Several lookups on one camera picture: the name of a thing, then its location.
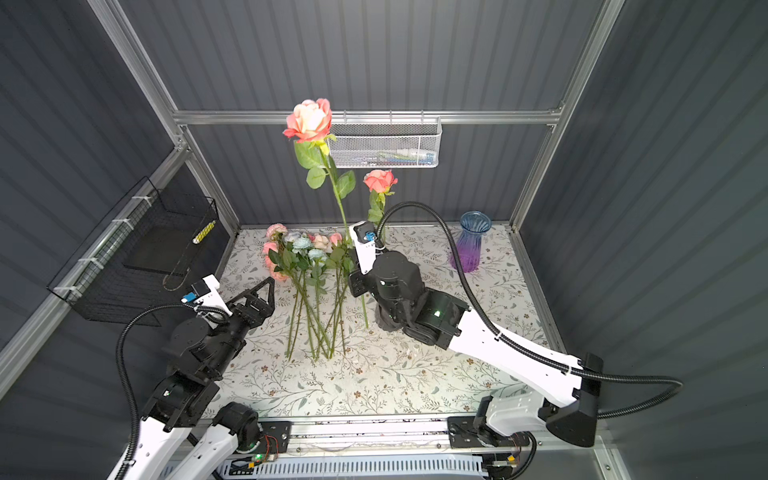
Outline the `pink rose stem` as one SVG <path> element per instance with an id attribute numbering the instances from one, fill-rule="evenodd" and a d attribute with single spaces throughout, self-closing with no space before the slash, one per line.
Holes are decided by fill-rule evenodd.
<path id="1" fill-rule="evenodd" d="M 333 113 L 325 98 L 307 99 L 294 106 L 286 117 L 283 135 L 293 139 L 294 153 L 299 165 L 307 171 L 306 183 L 317 190 L 329 181 L 344 225 L 343 239 L 348 238 L 348 227 L 343 200 L 354 190 L 353 172 L 340 174 L 330 154 L 329 141 L 337 138 L 331 133 Z"/>
<path id="2" fill-rule="evenodd" d="M 394 192 L 392 188 L 398 183 L 391 170 L 371 170 L 364 177 L 364 184 L 369 189 L 369 210 L 367 219 L 378 227 L 386 210 L 386 202 Z"/>

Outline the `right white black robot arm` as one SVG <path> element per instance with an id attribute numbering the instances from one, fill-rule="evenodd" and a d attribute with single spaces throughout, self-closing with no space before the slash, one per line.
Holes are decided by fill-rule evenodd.
<path id="1" fill-rule="evenodd" d="M 356 263 L 351 290 L 373 296 L 383 330 L 483 361 L 528 387 L 517 397 L 481 400 L 468 429 L 480 443 L 546 430 L 570 445 L 594 445 L 599 387 L 575 375 L 578 358 L 485 324 L 466 302 L 426 287 L 419 267 L 399 252 L 359 253 Z"/>

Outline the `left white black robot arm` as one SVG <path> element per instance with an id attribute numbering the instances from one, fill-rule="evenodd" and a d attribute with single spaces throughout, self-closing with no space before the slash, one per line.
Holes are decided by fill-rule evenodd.
<path id="1" fill-rule="evenodd" d="M 275 460 L 286 451 L 291 425 L 264 424 L 250 407 L 231 402 L 222 407 L 204 434 L 194 430 L 219 393 L 231 361 L 246 345 L 247 334 L 275 311 L 275 281 L 268 277 L 229 301 L 219 293 L 218 279 L 196 282 L 176 308 L 189 318 L 175 327 L 165 347 L 168 374 L 144 406 L 138 405 L 125 363 L 125 344 L 140 321 L 163 311 L 150 307 L 136 314 L 121 331 L 115 349 L 119 380 L 128 402 L 128 444 L 109 476 L 112 479 L 157 479 L 178 447 L 193 439 L 193 449 L 171 471 L 173 479 L 206 479 L 230 456 L 248 466 Z"/>

